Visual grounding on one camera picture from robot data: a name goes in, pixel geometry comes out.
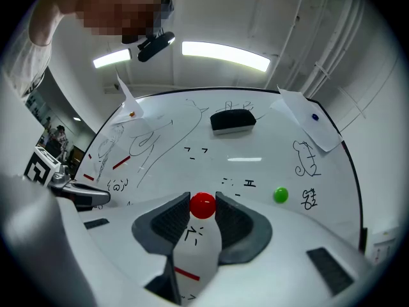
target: ceiling light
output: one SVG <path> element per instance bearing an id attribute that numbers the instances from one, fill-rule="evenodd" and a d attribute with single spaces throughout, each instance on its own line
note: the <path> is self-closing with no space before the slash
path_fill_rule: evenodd
<path id="1" fill-rule="evenodd" d="M 260 161 L 261 158 L 229 158 L 228 161 Z"/>
<path id="2" fill-rule="evenodd" d="M 227 45 L 207 42 L 182 42 L 181 53 L 185 56 L 199 56 L 222 59 L 239 63 L 265 72 L 270 64 L 268 58 Z"/>
<path id="3" fill-rule="evenodd" d="M 113 63 L 118 63 L 119 61 L 130 60 L 131 55 L 129 49 L 124 49 L 120 51 L 113 52 L 112 54 L 107 54 L 101 58 L 94 60 L 95 68 L 100 68 Z"/>

